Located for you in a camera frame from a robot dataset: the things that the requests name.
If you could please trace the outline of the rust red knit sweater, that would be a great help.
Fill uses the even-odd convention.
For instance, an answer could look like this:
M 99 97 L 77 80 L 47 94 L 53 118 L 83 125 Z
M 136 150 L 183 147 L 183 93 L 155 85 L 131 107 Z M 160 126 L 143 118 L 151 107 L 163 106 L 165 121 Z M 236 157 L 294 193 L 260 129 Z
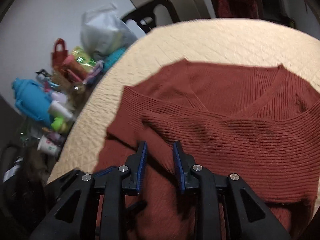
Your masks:
M 319 181 L 319 92 L 283 66 L 182 60 L 123 90 L 96 170 L 148 145 L 129 239 L 191 239 L 194 214 L 179 211 L 172 145 L 215 174 L 239 174 L 292 238 L 306 228 Z

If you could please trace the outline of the floral white cup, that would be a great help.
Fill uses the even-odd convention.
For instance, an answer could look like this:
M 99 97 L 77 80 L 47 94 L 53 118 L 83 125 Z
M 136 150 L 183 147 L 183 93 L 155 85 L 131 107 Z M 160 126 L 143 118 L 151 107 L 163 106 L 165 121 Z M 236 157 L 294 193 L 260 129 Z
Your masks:
M 55 145 L 51 140 L 49 140 L 45 135 L 43 135 L 38 143 L 37 150 L 45 153 L 47 155 L 51 155 L 54 157 L 58 157 L 61 148 Z

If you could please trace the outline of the green frog bottle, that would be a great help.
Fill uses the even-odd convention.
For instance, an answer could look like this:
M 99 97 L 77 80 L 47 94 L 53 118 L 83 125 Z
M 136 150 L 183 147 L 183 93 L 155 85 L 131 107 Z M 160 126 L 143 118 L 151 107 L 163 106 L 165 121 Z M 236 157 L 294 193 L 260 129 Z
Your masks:
M 51 129 L 59 134 L 66 134 L 69 132 L 69 124 L 63 118 L 55 117 L 50 125 Z

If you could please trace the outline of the white paper cup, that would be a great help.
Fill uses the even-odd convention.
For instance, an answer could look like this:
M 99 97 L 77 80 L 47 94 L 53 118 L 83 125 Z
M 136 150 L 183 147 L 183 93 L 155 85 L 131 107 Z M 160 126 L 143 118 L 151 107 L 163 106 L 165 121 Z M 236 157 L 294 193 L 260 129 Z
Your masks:
M 55 118 L 63 118 L 65 121 L 71 121 L 73 120 L 73 114 L 65 108 L 63 105 L 61 105 L 58 101 L 52 101 L 49 108 L 48 113 Z

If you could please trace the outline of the glass jar with contents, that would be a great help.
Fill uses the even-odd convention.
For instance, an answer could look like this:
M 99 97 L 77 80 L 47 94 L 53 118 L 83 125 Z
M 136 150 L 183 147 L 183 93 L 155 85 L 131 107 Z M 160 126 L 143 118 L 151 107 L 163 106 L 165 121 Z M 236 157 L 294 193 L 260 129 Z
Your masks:
M 74 106 L 78 107 L 83 102 L 86 94 L 86 85 L 82 82 L 72 83 L 67 92 L 68 101 Z

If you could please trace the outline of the blue plush toy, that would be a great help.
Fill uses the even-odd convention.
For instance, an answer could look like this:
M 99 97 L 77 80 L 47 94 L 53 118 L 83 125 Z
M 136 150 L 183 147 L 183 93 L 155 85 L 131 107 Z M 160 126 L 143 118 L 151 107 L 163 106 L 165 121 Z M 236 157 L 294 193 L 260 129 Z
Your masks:
M 34 80 L 16 78 L 12 83 L 15 95 L 15 107 L 25 116 L 50 127 L 52 118 L 48 109 L 52 103 L 49 94 Z

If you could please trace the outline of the red lidded canister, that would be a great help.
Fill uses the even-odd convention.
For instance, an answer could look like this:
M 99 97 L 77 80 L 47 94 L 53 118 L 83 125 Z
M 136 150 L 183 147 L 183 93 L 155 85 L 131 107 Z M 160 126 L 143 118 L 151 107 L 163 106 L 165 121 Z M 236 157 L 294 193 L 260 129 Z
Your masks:
M 82 82 L 88 75 L 73 55 L 67 56 L 61 67 L 64 77 L 70 82 Z

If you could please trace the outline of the green snack package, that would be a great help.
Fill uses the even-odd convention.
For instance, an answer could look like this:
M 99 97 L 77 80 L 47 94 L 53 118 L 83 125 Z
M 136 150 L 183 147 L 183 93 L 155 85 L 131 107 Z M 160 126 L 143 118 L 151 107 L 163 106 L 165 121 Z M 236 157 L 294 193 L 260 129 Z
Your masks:
M 86 72 L 90 72 L 96 65 L 96 62 L 80 46 L 73 48 L 71 54 Z

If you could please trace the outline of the red gift bag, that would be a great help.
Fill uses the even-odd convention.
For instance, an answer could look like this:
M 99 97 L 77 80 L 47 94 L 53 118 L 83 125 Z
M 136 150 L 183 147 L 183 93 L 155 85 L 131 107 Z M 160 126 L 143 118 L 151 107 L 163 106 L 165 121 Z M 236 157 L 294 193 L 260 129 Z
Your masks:
M 59 71 L 67 56 L 68 50 L 66 49 L 65 41 L 62 38 L 58 38 L 54 43 L 52 52 L 53 70 Z

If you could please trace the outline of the teal crochet mat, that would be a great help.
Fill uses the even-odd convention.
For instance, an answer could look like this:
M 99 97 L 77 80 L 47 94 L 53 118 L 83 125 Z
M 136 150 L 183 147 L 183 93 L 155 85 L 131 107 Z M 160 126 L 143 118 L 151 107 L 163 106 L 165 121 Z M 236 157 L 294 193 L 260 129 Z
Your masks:
M 113 65 L 122 57 L 126 50 L 126 47 L 121 47 L 108 55 L 105 59 L 103 59 L 104 67 L 102 72 L 108 72 L 113 67 Z

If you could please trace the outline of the grey plastic bag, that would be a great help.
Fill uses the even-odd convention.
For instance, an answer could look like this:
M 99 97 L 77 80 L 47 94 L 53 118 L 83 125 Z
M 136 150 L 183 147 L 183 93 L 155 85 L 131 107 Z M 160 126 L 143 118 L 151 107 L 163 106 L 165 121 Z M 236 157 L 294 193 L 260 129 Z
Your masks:
M 111 3 L 82 14 L 80 41 L 84 51 L 99 61 L 119 48 L 129 48 L 137 36 L 117 16 L 117 7 Z

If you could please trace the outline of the beige quilted table cover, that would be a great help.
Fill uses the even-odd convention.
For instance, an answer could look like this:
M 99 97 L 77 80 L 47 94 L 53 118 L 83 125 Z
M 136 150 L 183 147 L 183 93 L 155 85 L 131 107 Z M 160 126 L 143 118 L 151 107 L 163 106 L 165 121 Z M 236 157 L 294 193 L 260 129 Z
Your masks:
M 281 25 L 243 19 L 182 22 L 159 27 L 137 41 L 99 84 L 102 90 L 92 130 L 81 154 L 91 157 L 97 171 L 107 128 L 113 122 L 126 86 L 135 86 L 162 67 L 178 61 L 246 67 L 283 66 L 319 92 L 319 41 Z

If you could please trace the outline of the black chair behind table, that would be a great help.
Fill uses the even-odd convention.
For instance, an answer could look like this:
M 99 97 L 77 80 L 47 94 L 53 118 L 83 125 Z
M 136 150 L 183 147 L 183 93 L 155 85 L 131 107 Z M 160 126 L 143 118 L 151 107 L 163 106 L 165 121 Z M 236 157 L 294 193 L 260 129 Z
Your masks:
M 173 23 L 180 22 L 171 0 L 150 0 L 124 15 L 121 20 L 124 23 L 129 20 L 134 21 L 145 34 L 148 34 L 153 28 L 157 27 L 155 9 L 159 5 L 166 8 Z

